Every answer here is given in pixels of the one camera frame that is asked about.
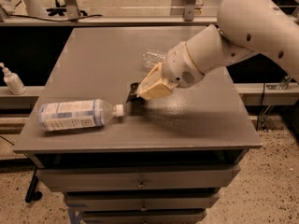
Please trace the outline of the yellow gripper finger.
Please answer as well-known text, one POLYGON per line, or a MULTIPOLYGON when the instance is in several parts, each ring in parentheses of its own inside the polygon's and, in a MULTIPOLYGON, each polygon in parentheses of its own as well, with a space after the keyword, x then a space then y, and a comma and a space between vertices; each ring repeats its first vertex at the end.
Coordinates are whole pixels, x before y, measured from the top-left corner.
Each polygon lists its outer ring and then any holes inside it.
POLYGON ((157 63, 153 66, 148 75, 139 84, 138 88, 140 90, 154 90, 161 86, 164 78, 162 65, 162 63, 157 63))
POLYGON ((136 94, 138 97, 141 97, 144 100, 164 98, 166 96, 171 95, 173 89, 177 86, 178 84, 176 82, 171 82, 165 77, 146 77, 138 85, 136 94))

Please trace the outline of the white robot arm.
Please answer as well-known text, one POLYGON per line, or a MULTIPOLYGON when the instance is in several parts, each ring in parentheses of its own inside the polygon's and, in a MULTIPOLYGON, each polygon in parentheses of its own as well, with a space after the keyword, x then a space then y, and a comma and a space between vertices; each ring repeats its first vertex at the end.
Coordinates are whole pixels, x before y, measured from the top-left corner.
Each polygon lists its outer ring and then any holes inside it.
POLYGON ((299 25, 271 0, 223 0, 217 23, 171 48, 136 95, 151 100, 189 88, 212 70, 261 53, 299 80, 299 25))

